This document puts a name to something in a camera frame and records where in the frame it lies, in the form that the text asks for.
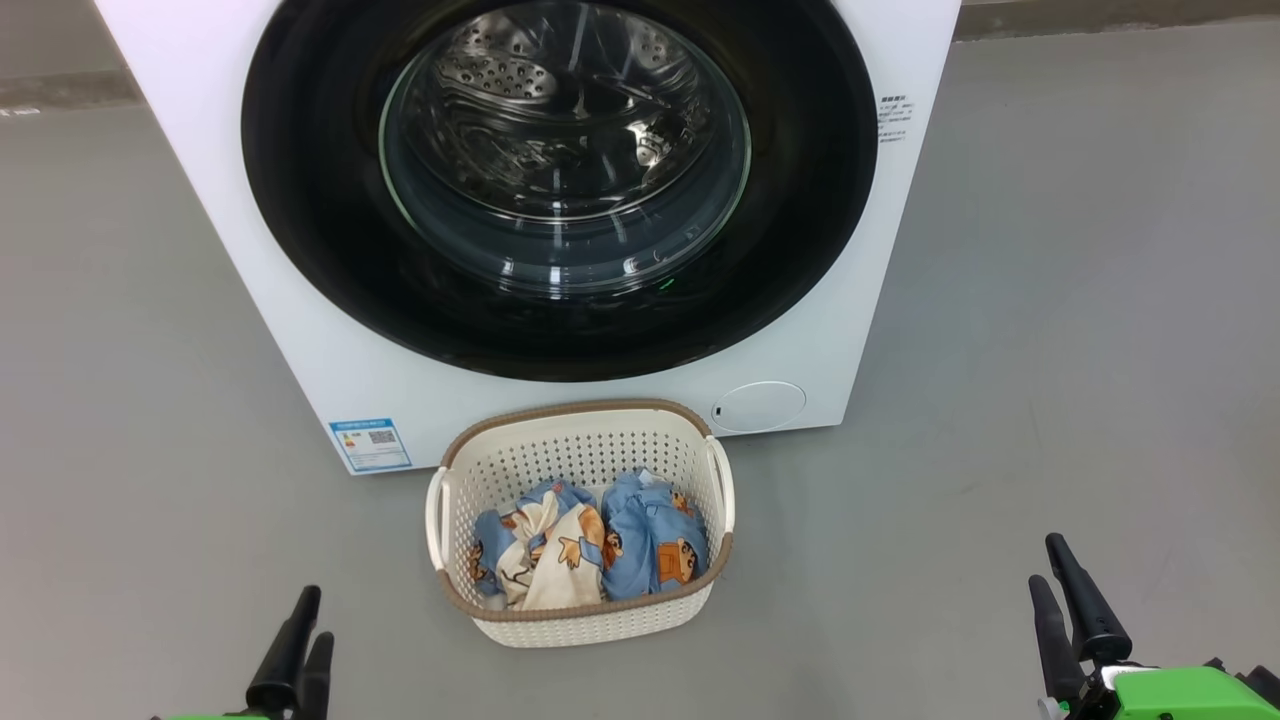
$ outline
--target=white handle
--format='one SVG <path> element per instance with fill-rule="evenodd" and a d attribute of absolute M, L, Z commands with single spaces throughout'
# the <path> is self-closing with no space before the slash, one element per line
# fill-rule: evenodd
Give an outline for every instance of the white handle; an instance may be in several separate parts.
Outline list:
<path fill-rule="evenodd" d="M 724 498 L 724 532 L 733 532 L 733 516 L 737 501 L 733 496 L 733 470 L 728 466 L 728 456 L 724 455 L 724 446 L 718 439 L 707 437 L 707 455 L 716 470 L 716 477 L 721 482 L 721 497 Z"/>
<path fill-rule="evenodd" d="M 431 475 L 431 484 L 426 487 L 426 552 L 431 556 L 431 565 L 436 570 L 444 570 L 444 557 L 440 555 L 440 486 L 444 484 L 444 474 L 448 468 L 440 468 Z"/>

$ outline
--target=clothes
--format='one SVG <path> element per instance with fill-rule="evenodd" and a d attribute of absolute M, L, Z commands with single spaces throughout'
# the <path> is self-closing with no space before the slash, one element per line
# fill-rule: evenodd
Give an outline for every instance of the clothes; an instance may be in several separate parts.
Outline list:
<path fill-rule="evenodd" d="M 707 571 L 707 525 L 671 483 L 648 470 L 622 473 L 605 491 L 602 509 L 609 530 L 605 544 L 616 550 L 613 561 L 604 564 L 611 600 L 675 589 Z"/>
<path fill-rule="evenodd" d="M 481 512 L 475 536 L 468 555 L 471 579 L 485 596 L 506 594 L 508 609 L 600 602 L 604 523 L 591 493 L 563 480 L 547 480 L 521 496 L 515 512 Z M 540 564 L 547 552 L 556 560 Z M 539 575 L 547 579 L 539 580 Z"/>

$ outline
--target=laundry basket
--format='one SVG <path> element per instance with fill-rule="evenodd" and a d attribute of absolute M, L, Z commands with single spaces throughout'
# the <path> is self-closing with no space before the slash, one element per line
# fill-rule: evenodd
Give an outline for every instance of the laundry basket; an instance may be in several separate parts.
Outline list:
<path fill-rule="evenodd" d="M 489 610 L 467 574 L 476 516 L 511 506 L 541 480 L 596 496 L 618 473 L 648 468 L 707 520 L 709 568 L 671 592 L 562 610 Z M 698 615 L 733 546 L 733 475 L 719 441 L 687 407 L 659 400 L 584 402 L 486 420 L 458 436 L 426 492 L 426 546 L 444 593 L 494 641 L 562 647 L 666 630 Z"/>

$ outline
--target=washing machine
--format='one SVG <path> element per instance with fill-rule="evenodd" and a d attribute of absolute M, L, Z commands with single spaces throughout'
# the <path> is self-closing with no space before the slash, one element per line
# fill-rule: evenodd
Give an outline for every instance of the washing machine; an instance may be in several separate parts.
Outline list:
<path fill-rule="evenodd" d="M 97 0 L 355 474 L 580 400 L 841 423 L 959 4 Z"/>

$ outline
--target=basket rim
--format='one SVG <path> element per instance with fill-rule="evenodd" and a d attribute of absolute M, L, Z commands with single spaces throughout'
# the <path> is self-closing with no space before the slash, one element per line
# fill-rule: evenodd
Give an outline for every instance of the basket rim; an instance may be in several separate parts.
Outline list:
<path fill-rule="evenodd" d="M 502 425 L 524 423 L 526 420 L 541 420 L 561 415 L 579 415 L 612 410 L 658 410 L 673 413 L 698 428 L 698 432 L 701 433 L 703 437 L 713 436 L 710 427 L 707 425 L 707 421 L 703 420 L 700 415 L 689 407 L 669 400 L 598 400 L 588 402 L 570 402 L 567 405 L 554 405 L 550 407 L 539 407 L 521 413 L 508 413 L 506 415 L 498 415 L 489 418 L 488 420 L 481 420 L 466 430 L 462 430 L 462 433 L 449 445 L 448 450 L 444 451 L 444 459 L 440 460 L 440 466 L 451 468 L 458 451 L 462 450 L 462 446 L 485 430 L 499 428 Z M 442 568 L 436 570 L 435 574 L 440 578 L 440 584 L 444 585 L 444 594 L 449 598 L 449 602 L 462 612 L 470 615 L 474 620 L 485 623 L 544 623 L 548 620 L 568 620 L 576 618 L 591 618 L 595 615 L 608 615 L 612 612 L 649 607 L 690 597 L 710 587 L 710 584 L 716 582 L 716 578 L 718 578 L 724 570 L 724 565 L 728 564 L 728 557 L 732 551 L 733 533 L 724 533 L 721 538 L 721 550 L 719 553 L 716 555 L 716 561 L 712 562 L 712 566 L 703 574 L 703 577 L 698 578 L 692 583 L 689 583 L 687 585 L 681 585 L 673 591 L 657 594 L 634 597 L 631 600 L 605 601 L 599 605 L 558 607 L 554 610 L 486 610 L 484 607 L 476 607 L 475 605 L 467 602 L 458 589 L 453 587 L 453 579 L 449 578 L 449 571 L 447 569 Z"/>

